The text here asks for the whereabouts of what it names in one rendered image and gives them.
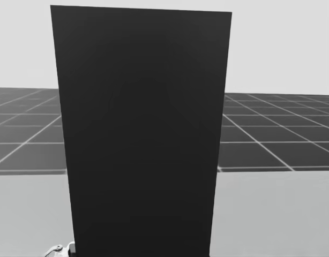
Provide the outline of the black screen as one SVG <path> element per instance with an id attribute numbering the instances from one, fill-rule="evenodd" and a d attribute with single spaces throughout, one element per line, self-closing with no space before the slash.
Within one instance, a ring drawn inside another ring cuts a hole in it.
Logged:
<path id="1" fill-rule="evenodd" d="M 232 13 L 50 11 L 76 257 L 210 257 Z"/>

